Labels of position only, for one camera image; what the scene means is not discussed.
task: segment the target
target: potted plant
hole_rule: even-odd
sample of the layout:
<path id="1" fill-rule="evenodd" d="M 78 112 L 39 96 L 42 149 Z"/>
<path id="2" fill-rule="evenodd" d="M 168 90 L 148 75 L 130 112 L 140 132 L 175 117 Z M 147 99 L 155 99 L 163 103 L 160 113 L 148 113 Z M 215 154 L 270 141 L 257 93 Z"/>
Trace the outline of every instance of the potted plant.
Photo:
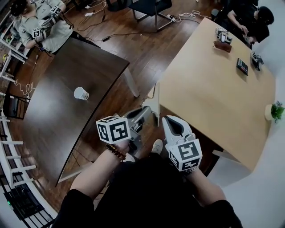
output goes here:
<path id="1" fill-rule="evenodd" d="M 265 118 L 267 120 L 274 120 L 276 123 L 281 119 L 283 114 L 284 107 L 282 107 L 282 103 L 277 101 L 275 104 L 267 105 L 265 108 Z"/>

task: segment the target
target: black sleeve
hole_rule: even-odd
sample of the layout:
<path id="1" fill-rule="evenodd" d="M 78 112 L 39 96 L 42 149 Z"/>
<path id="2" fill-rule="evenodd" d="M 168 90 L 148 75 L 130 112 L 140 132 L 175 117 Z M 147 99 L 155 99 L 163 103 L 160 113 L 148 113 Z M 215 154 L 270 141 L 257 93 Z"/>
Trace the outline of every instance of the black sleeve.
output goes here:
<path id="1" fill-rule="evenodd" d="M 265 38 L 269 37 L 269 29 L 265 25 L 257 25 L 256 26 L 256 32 L 255 32 L 255 38 L 258 43 L 262 42 Z"/>
<path id="2" fill-rule="evenodd" d="M 70 190 L 62 201 L 53 228 L 88 227 L 94 219 L 94 205 L 89 196 Z"/>
<path id="3" fill-rule="evenodd" d="M 245 4 L 234 4 L 233 5 L 233 11 L 235 14 L 240 17 L 241 15 L 244 14 L 244 12 L 247 11 L 247 7 Z"/>
<path id="4" fill-rule="evenodd" d="M 239 218 L 226 200 L 219 200 L 205 207 L 209 227 L 242 228 Z"/>

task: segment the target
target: wooden bead bracelet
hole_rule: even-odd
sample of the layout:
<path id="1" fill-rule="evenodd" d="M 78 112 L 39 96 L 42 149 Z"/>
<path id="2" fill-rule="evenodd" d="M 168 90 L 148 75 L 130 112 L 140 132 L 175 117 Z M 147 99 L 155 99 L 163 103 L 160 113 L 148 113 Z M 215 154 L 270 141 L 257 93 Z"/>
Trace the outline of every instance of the wooden bead bracelet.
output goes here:
<path id="1" fill-rule="evenodd" d="M 118 158 L 120 158 L 121 160 L 125 160 L 126 159 L 126 155 L 123 154 L 122 152 L 120 152 L 118 150 L 118 148 L 116 148 L 114 145 L 111 144 L 107 144 L 106 148 L 112 152 L 114 155 L 116 155 Z"/>

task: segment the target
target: green plant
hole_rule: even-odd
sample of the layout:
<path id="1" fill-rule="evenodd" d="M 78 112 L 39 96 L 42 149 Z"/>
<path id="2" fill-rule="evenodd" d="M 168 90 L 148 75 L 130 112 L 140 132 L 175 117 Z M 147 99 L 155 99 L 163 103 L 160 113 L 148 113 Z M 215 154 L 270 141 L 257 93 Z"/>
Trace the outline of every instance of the green plant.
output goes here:
<path id="1" fill-rule="evenodd" d="M 275 104 L 272 104 L 271 115 L 274 118 L 275 123 L 281 119 L 283 111 L 284 107 L 282 107 L 281 102 L 277 101 Z"/>

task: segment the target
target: extension cord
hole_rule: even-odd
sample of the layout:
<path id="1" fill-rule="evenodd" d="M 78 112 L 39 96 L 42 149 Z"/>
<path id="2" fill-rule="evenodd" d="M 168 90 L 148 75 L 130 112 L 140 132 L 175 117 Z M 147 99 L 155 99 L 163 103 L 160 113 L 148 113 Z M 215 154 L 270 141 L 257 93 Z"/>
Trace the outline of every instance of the extension cord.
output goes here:
<path id="1" fill-rule="evenodd" d="M 89 13 L 85 14 L 85 16 L 92 16 L 93 14 L 94 14 L 94 13 L 89 12 Z"/>
<path id="2" fill-rule="evenodd" d="M 168 14 L 167 17 L 171 19 L 172 22 L 176 22 L 176 19 L 173 17 L 173 15 Z"/>

